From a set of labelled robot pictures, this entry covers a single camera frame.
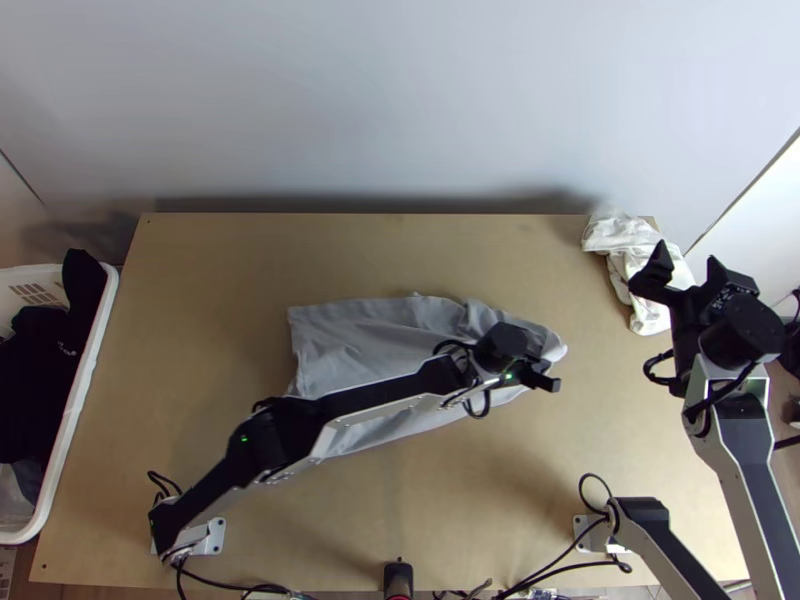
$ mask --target white towel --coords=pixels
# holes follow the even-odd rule
[[[663,304],[634,296],[628,291],[628,280],[642,270],[663,238],[647,221],[631,217],[620,210],[604,209],[592,215],[583,232],[581,246],[585,252],[606,256],[611,284],[621,302],[633,306],[630,328],[639,335],[654,335],[670,327],[669,309]],[[667,242],[675,263],[670,286],[685,290],[695,285],[689,265],[680,248]]]

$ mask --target white cloth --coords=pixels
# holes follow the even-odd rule
[[[567,347],[542,325],[515,319],[477,300],[459,304],[447,298],[344,300],[289,309],[297,374],[287,395],[315,399],[343,388],[414,373],[447,339],[474,343],[497,322],[523,327],[529,348],[555,363]],[[510,402],[527,388],[492,392],[492,406]],[[483,398],[477,399],[480,410]],[[355,424],[337,435],[328,457],[364,450],[401,437],[452,423],[464,410],[404,410]]]
[[[581,239],[585,252],[606,256],[611,284],[620,301],[633,306],[630,328],[639,335],[661,333],[670,327],[669,309],[666,306],[634,296],[628,291],[628,280],[647,264],[662,237],[644,219],[606,209],[592,215]],[[695,285],[680,248],[667,242],[667,249],[675,263],[670,286],[685,290]]]

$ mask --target wooden table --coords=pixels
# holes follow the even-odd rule
[[[681,401],[642,362],[669,346],[627,328],[579,216],[152,214],[125,265],[92,387],[39,543],[35,581],[172,587],[149,553],[145,471],[189,485],[255,400],[293,375],[286,308],[409,294],[478,298],[557,331],[556,395],[534,392],[424,435],[331,460],[229,510],[225,581],[376,590],[402,556],[418,589],[509,585],[571,540],[580,475],[652,495],[718,579],[746,576],[714,473]],[[655,583],[636,557],[560,586]]]

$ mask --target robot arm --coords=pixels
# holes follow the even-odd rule
[[[513,385],[558,391],[544,375],[550,363],[531,354],[525,330],[498,323],[474,346],[456,344],[464,356],[439,353],[419,369],[332,392],[316,400],[281,397],[256,404],[228,439],[225,457],[186,493],[162,499],[149,513],[155,552],[176,563],[189,554],[221,550],[224,519],[216,515],[245,490],[275,485],[319,464],[327,450],[357,423],[400,411],[464,406],[471,399]]]
[[[719,477],[756,595],[800,598],[800,547],[770,466],[769,378],[761,365],[780,354],[783,324],[758,300],[750,277],[714,257],[707,266],[702,286],[668,287],[673,264],[660,242],[631,278],[631,293],[666,304],[672,320],[673,348],[647,361],[645,374],[684,398],[684,429]],[[669,356],[675,377],[654,376],[653,365]],[[673,598],[727,597],[670,532],[669,513],[656,499],[612,497],[605,511],[608,520],[592,532],[591,550],[613,540],[636,552]]]

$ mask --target laundry basket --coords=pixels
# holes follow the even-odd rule
[[[78,363],[35,507],[22,496],[11,467],[0,465],[0,545],[28,541],[41,531],[50,514],[119,285],[116,269],[104,263],[101,265],[108,275],[106,287]],[[25,306],[69,306],[61,282],[61,265],[0,269],[0,337],[12,335],[11,320]]]

